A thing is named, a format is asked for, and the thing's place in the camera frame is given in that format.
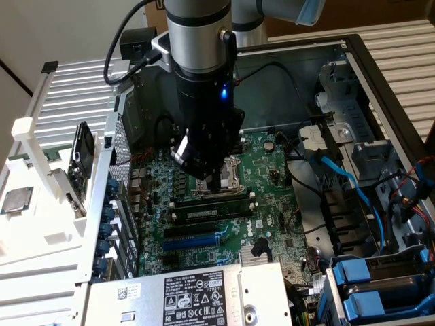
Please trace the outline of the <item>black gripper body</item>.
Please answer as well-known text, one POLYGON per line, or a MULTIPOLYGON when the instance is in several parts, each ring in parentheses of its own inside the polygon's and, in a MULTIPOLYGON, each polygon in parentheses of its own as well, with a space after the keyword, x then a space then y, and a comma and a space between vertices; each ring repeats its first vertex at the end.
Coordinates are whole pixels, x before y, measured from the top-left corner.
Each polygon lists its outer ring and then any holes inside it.
POLYGON ((239 134, 245 112, 234 105, 233 71, 230 66, 222 66, 208 73, 192 73, 176 66, 179 110, 190 134, 239 134))

